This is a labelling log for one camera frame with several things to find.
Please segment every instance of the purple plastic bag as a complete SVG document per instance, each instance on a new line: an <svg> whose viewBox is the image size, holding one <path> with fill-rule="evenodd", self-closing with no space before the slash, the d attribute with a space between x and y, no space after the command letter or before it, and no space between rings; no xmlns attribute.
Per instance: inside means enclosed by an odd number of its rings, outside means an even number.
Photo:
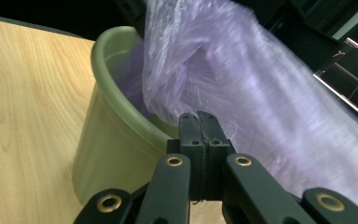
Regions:
<svg viewBox="0 0 358 224"><path fill-rule="evenodd" d="M143 94L171 125L217 116L238 152L289 192L337 191L358 204L358 121L253 11L229 0L149 0Z"/></svg>

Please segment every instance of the wood grain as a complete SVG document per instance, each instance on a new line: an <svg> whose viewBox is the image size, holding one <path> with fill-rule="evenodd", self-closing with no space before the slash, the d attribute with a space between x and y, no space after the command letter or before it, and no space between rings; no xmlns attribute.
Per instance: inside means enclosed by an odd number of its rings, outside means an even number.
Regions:
<svg viewBox="0 0 358 224"><path fill-rule="evenodd" d="M73 223L92 41L0 22L0 223Z"/></svg>

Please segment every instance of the wooden table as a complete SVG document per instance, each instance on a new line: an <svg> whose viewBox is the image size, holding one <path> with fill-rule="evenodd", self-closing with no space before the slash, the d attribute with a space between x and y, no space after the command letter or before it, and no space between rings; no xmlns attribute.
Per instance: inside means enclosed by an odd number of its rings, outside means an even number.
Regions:
<svg viewBox="0 0 358 224"><path fill-rule="evenodd" d="M73 223L92 41L0 21L0 223Z"/></svg>

